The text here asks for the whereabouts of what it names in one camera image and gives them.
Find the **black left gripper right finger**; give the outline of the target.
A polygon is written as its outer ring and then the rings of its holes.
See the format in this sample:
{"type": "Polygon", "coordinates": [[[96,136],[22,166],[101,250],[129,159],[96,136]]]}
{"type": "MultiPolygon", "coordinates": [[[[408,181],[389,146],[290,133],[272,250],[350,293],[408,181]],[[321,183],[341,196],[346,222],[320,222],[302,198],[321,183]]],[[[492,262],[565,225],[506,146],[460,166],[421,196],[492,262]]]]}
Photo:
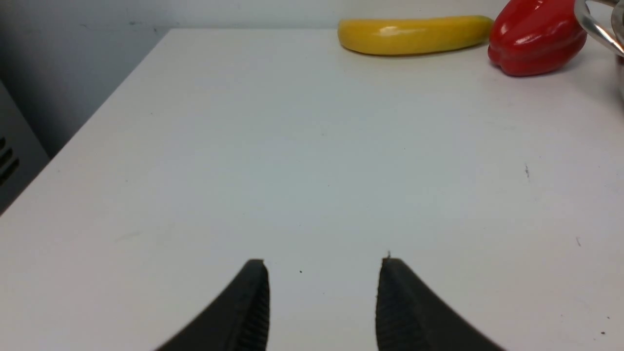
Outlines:
{"type": "Polygon", "coordinates": [[[501,351],[453,311],[400,258],[384,257],[377,285],[380,351],[501,351]]]}

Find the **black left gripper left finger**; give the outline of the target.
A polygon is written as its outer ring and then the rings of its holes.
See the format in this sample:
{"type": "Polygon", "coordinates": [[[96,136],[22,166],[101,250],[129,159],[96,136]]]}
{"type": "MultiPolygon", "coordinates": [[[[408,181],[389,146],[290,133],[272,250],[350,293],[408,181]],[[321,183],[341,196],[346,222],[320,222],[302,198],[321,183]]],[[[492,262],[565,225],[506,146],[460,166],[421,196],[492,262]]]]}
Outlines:
{"type": "Polygon", "coordinates": [[[248,260],[194,320],[159,351],[265,351],[271,316],[268,269],[248,260]]]}

